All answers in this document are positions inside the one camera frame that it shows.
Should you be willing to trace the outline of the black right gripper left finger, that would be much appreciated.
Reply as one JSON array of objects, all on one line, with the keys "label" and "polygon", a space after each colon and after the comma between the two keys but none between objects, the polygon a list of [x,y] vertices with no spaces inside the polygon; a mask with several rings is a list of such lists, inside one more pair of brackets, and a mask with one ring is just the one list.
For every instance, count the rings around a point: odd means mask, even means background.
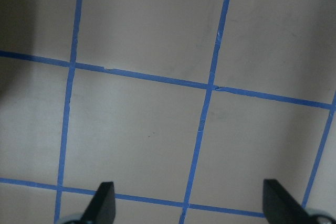
[{"label": "black right gripper left finger", "polygon": [[113,182],[102,182],[81,216],[81,223],[113,224],[116,216]]}]

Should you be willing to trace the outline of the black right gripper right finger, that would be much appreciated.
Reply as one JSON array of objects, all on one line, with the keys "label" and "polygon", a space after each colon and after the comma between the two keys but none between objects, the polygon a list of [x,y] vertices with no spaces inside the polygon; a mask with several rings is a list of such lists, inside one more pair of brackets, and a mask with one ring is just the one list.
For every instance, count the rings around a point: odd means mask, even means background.
[{"label": "black right gripper right finger", "polygon": [[270,224],[315,223],[276,179],[264,179],[263,214]]}]

